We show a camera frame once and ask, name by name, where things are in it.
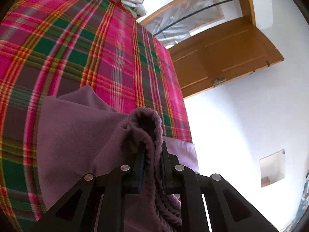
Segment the plastic sheet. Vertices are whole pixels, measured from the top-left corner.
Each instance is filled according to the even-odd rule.
[[[238,0],[212,6],[225,1],[183,0],[157,15],[144,27],[168,49],[195,32],[242,16]]]

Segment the purple fleece blanket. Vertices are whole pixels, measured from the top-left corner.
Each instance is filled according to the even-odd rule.
[[[162,137],[161,118],[150,108],[129,115],[103,102],[90,86],[59,98],[45,97],[37,140],[37,165],[42,197],[52,207],[84,174],[109,173],[146,144],[141,194],[128,194],[125,231],[175,231],[181,225],[180,202],[163,193],[160,153],[163,140],[181,164],[198,171],[193,144]]]

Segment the bed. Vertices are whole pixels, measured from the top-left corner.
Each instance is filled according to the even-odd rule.
[[[119,112],[156,110],[191,142],[169,52],[106,0],[16,0],[0,25],[0,207],[28,231],[44,212],[36,164],[42,97],[85,85]]]

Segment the black cable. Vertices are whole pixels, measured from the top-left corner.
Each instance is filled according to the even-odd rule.
[[[157,32],[156,34],[154,34],[154,36],[160,34],[161,32],[163,32],[163,31],[165,31],[166,29],[172,27],[173,25],[175,25],[175,24],[181,22],[182,20],[185,20],[185,19],[189,18],[190,16],[193,16],[193,15],[195,15],[195,14],[197,14],[197,13],[200,13],[201,11],[204,11],[204,10],[209,9],[209,8],[212,8],[212,7],[214,7],[214,6],[217,6],[217,5],[220,5],[220,4],[223,4],[223,3],[227,3],[227,2],[231,2],[231,1],[235,1],[235,0],[225,0],[225,1],[223,1],[223,2],[218,2],[218,3],[216,3],[216,4],[212,4],[212,5],[208,6],[208,7],[205,7],[205,8],[202,8],[202,9],[198,10],[198,11],[195,11],[195,12],[193,12],[193,13],[191,13],[191,14],[189,14],[189,15],[187,15],[187,16],[185,16],[185,17],[179,19],[179,20],[177,20],[176,22],[173,22],[173,23],[170,24],[169,26],[166,26],[164,29],[162,29],[162,30],[160,30],[159,32]]]

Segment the wooden door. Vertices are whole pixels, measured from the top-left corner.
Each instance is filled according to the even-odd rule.
[[[183,97],[284,60],[247,18],[238,18],[169,49]]]

